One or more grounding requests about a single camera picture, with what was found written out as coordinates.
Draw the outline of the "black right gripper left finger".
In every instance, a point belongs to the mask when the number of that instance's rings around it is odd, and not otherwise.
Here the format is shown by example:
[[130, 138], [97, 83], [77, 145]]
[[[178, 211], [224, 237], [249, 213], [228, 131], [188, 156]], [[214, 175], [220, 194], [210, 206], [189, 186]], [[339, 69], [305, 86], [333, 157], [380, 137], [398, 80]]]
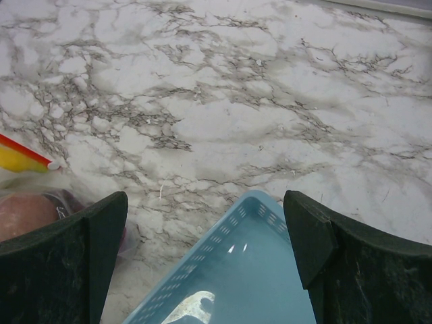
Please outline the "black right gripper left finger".
[[122, 242], [128, 196], [1, 243], [2, 323], [99, 323]]

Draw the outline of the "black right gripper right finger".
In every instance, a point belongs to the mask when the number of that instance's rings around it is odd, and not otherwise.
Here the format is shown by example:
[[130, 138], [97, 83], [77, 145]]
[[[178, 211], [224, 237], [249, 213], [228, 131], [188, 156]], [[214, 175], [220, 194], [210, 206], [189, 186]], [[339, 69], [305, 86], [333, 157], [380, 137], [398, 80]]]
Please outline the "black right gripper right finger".
[[318, 323], [430, 323], [431, 246], [288, 190], [283, 211]]

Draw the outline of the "red brown round fruit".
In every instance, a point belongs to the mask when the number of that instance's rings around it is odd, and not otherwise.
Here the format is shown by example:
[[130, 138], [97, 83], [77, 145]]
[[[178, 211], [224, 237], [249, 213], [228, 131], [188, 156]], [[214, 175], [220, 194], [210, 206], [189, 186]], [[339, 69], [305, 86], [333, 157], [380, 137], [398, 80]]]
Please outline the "red brown round fruit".
[[1, 197], [1, 241], [27, 234], [59, 219], [53, 203], [41, 194]]

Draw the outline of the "yellow banana bunch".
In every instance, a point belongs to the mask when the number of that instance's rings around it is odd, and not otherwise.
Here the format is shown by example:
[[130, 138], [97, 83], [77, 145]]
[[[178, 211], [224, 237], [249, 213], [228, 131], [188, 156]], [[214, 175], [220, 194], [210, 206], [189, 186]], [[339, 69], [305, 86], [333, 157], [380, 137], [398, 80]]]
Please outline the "yellow banana bunch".
[[47, 160], [33, 151], [16, 151], [1, 146], [1, 169], [11, 172], [48, 172]]

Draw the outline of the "clear orange zip bag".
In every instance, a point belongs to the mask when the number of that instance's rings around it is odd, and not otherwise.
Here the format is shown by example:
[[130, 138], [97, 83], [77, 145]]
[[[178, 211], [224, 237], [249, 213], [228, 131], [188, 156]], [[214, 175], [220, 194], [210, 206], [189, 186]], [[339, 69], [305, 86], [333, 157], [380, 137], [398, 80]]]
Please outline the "clear orange zip bag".
[[2, 189], [1, 241], [27, 234], [89, 206], [89, 202], [64, 189]]
[[50, 160], [1, 134], [1, 189], [15, 180], [57, 171], [60, 167], [57, 161]]

